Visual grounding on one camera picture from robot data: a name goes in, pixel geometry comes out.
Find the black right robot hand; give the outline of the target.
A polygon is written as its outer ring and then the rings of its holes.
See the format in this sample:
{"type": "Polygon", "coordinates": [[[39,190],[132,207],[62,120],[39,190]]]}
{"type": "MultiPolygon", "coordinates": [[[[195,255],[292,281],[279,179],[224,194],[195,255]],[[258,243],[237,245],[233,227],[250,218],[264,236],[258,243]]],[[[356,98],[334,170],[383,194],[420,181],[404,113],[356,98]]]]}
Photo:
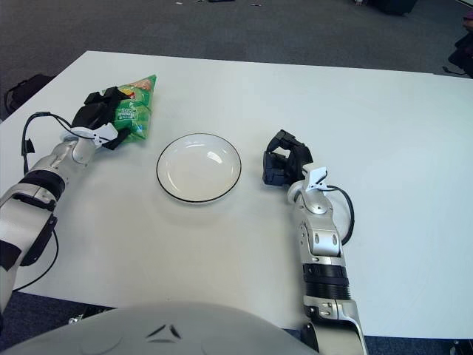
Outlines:
{"type": "Polygon", "coordinates": [[[263,153],[263,182],[271,186],[290,186],[304,179],[302,168],[312,162],[308,147],[281,129],[263,153]]]}

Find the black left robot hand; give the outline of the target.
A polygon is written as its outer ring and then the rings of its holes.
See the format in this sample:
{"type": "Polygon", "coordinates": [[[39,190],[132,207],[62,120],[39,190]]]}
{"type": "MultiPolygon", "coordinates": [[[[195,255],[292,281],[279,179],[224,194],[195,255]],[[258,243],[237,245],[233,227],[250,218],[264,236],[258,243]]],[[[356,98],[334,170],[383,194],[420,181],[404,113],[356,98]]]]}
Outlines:
{"type": "Polygon", "coordinates": [[[110,87],[104,94],[93,92],[76,113],[70,131],[79,138],[91,140],[95,146],[114,150],[131,134],[129,127],[114,126],[115,111],[121,101],[129,97],[117,87],[110,87]]]}

